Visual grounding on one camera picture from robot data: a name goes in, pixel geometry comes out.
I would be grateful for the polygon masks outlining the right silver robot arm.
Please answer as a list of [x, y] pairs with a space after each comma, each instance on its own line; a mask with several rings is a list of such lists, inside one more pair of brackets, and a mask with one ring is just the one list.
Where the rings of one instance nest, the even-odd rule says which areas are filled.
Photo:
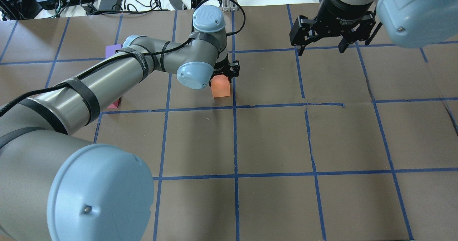
[[422, 48], [457, 34], [457, 0], [320, 0], [316, 17], [300, 15], [289, 33], [302, 55], [307, 45], [342, 37], [340, 53], [356, 41], [369, 45], [380, 27], [402, 48]]

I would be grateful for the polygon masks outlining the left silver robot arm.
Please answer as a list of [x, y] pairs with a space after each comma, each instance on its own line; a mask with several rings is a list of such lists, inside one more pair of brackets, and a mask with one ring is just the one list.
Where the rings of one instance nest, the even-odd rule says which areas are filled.
[[127, 203], [109, 210], [113, 231], [75, 228], [71, 241], [321, 241], [322, 228], [308, 142], [320, 112], [349, 112], [348, 102], [301, 98], [297, 66], [330, 54], [349, 59], [356, 46], [230, 53], [243, 65], [213, 98], [175, 75], [154, 72], [128, 91], [120, 110], [103, 111], [70, 134], [79, 143], [116, 146], [131, 156], [114, 165], [80, 166], [91, 195], [120, 189]]

